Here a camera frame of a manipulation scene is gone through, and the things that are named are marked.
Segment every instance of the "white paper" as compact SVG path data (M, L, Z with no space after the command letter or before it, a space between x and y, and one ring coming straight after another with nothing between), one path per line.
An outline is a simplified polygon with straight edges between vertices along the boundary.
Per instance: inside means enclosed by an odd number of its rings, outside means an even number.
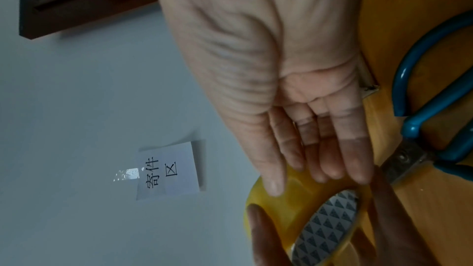
M190 142L139 152L136 200L199 192Z

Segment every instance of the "wall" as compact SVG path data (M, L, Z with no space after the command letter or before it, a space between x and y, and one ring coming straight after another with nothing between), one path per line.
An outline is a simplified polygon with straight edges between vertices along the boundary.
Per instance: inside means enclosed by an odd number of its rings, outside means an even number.
M257 178L156 6L38 40L0 0L0 265L250 265ZM200 140L203 189L137 202L143 147Z

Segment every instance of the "scissors blade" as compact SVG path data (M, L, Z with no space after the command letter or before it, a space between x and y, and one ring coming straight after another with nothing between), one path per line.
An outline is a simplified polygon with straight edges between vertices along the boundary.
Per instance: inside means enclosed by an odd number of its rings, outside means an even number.
M393 184L417 166L431 159L432 155L425 151L414 139L403 138L394 153L383 163L381 171L388 182Z

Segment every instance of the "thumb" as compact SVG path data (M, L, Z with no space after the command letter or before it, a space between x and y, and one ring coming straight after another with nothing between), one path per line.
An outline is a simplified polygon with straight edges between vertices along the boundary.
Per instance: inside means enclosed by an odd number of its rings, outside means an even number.
M271 218L258 205L246 208L256 266L291 266Z

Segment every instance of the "table surface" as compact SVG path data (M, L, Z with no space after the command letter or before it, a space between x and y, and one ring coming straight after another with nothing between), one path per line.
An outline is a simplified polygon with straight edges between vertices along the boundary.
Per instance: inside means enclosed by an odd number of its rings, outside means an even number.
M360 39L367 62L381 86L365 99L375 163L382 164L401 140L401 118L393 116L392 79L409 48L441 22L473 8L473 0L364 0ZM460 30L424 55L409 82L416 110L473 65L473 28ZM473 117L473 93L427 121L423 138L446 146ZM465 164L473 166L473 155ZM396 193L442 265L473 260L473 184L427 166L396 187ZM369 228L367 221L364 227Z

